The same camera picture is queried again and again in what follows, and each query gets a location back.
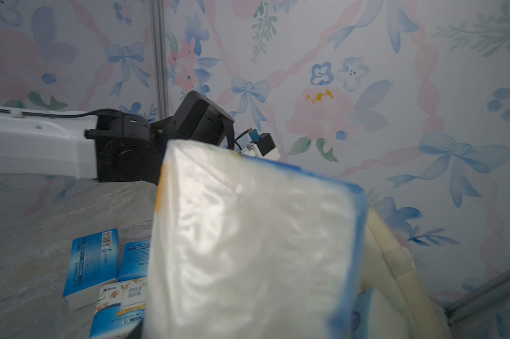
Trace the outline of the cream canvas bag starry print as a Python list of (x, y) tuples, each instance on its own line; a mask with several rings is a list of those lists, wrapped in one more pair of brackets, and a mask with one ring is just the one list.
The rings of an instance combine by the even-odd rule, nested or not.
[(371, 207), (365, 223), (361, 289), (374, 288), (402, 312), (409, 338), (442, 338), (433, 305), (418, 277), (410, 251)]

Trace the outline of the white blue tissue pack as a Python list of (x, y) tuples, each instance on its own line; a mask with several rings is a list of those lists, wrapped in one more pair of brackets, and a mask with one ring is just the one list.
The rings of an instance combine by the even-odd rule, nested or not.
[(173, 140), (144, 338), (350, 338), (368, 204), (358, 185)]

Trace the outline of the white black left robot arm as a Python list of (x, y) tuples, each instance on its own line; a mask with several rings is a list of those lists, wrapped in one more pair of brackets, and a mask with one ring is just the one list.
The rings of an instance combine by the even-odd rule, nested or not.
[(173, 139), (235, 147), (235, 120), (191, 91), (176, 113), (150, 122), (115, 109), (46, 112), (0, 107), (0, 175), (50, 175), (157, 184)]

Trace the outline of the white tissue pack cartoon blue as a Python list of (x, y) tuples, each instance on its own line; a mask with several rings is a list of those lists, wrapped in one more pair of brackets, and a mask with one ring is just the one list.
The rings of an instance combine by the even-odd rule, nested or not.
[(406, 316), (381, 292), (368, 288), (358, 295), (353, 308), (353, 338), (409, 338)]

